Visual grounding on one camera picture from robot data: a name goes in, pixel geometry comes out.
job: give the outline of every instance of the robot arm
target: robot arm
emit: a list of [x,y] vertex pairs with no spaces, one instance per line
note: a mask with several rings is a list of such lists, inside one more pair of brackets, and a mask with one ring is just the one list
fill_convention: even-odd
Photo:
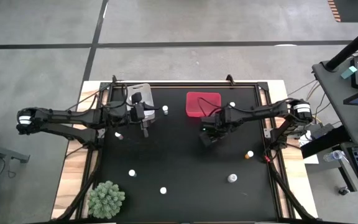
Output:
[[[40,131],[63,136],[69,140],[77,139],[82,144],[94,142],[97,130],[106,126],[125,126],[138,124],[145,118],[144,111],[158,110],[140,102],[140,93],[132,95],[131,109],[126,103],[112,101],[98,109],[84,112],[59,111],[45,108],[24,108],[17,113],[16,129],[19,134],[34,134]],[[82,124],[86,129],[77,129],[63,124]]]
[[200,139],[205,146],[224,138],[247,121],[281,117],[285,122],[270,131],[271,147],[286,147],[287,136],[297,127],[305,126],[313,121],[309,103],[292,98],[278,101],[272,105],[263,105],[251,110],[242,110],[227,106],[209,117],[201,118]]

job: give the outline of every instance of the white paper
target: white paper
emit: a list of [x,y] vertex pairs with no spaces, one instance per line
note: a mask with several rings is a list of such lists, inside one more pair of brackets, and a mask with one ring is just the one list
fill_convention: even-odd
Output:
[[[303,146],[305,144],[308,144],[310,142],[309,139],[311,139],[311,136],[310,136],[310,131],[308,131],[305,135],[302,135],[300,138],[299,138],[299,146]],[[306,159],[303,159],[303,162],[305,164],[318,164],[318,158],[317,158],[317,155],[312,155],[312,156],[309,156],[307,157]]]

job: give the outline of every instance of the desk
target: desk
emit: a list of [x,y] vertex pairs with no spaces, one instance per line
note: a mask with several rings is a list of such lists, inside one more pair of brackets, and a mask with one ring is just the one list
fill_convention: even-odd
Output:
[[[276,102],[278,100],[282,100],[287,97],[287,93],[285,91],[285,85],[282,80],[259,80],[259,81],[236,81],[236,82],[267,82],[270,92],[270,99],[272,102]],[[81,90],[80,100],[86,98],[87,96],[93,94],[94,92],[99,90],[101,82],[97,81],[89,81],[84,82],[83,88]],[[264,94],[261,94],[262,103],[266,103],[266,98]],[[92,102],[92,98],[82,102],[78,106],[78,111],[87,110]],[[277,118],[275,119],[276,125],[279,126],[283,123],[283,119]],[[296,141],[289,140],[292,144],[296,144]],[[76,141],[70,141],[67,148],[67,153],[77,149],[80,147],[80,144]],[[285,171],[287,174],[288,183],[291,191],[300,201],[300,203],[306,208],[306,210],[317,217],[316,208],[314,205],[313,195],[311,193],[308,176],[305,169],[305,164],[303,163],[302,153],[299,149],[295,149],[292,147],[288,147],[282,151],[283,160],[285,163]],[[68,159],[66,159],[62,174],[60,177],[60,183],[57,190],[57,195],[55,199],[55,204],[52,210],[52,218],[58,217],[63,211],[67,208],[67,206],[74,199],[75,195],[78,193],[82,177],[84,174],[85,160],[86,160],[87,150],[81,149],[75,154],[71,155]],[[280,196],[280,204],[282,208],[283,217],[289,217],[290,211],[287,209],[287,200],[283,194],[283,192],[279,189]],[[87,207],[86,204],[83,207],[83,217],[86,216]]]

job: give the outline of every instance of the small bottle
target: small bottle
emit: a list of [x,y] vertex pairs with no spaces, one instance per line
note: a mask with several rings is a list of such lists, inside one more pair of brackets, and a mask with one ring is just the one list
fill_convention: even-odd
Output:
[[333,152],[327,153],[323,157],[324,161],[326,162],[332,162],[342,158],[343,158],[343,154],[341,150],[335,150]]
[[124,139],[124,136],[122,136],[122,134],[120,134],[120,133],[114,133],[114,135],[120,140]]
[[160,193],[161,193],[161,194],[166,194],[166,193],[167,193],[167,188],[166,188],[166,187],[162,187],[162,188],[160,189]]
[[237,180],[237,175],[236,174],[230,174],[229,177],[227,177],[227,181],[229,181],[229,183],[233,183]]
[[164,115],[168,115],[168,106],[162,106],[162,111],[164,112]]
[[134,170],[130,170],[128,172],[128,174],[131,176],[131,177],[136,177],[136,172]]
[[247,154],[244,156],[245,159],[250,159],[252,156],[254,156],[254,152],[248,151]]

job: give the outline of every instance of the black mat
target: black mat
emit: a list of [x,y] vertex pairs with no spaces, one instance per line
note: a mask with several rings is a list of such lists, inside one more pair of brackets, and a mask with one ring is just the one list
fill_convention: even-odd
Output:
[[358,0],[334,0],[341,22],[358,22]]
[[[100,182],[111,180],[125,191],[126,200],[116,222],[244,222],[276,218],[269,173],[259,162],[264,146],[260,121],[243,125],[212,150],[200,144],[200,120],[185,113],[188,91],[218,92],[223,104],[256,106],[254,88],[153,89],[155,105],[167,105],[144,138],[138,126],[120,128],[124,140],[109,130]],[[253,150],[253,159],[244,154]],[[134,169],[137,177],[130,177]],[[227,183],[229,174],[238,180]],[[160,188],[166,187],[162,195]]]

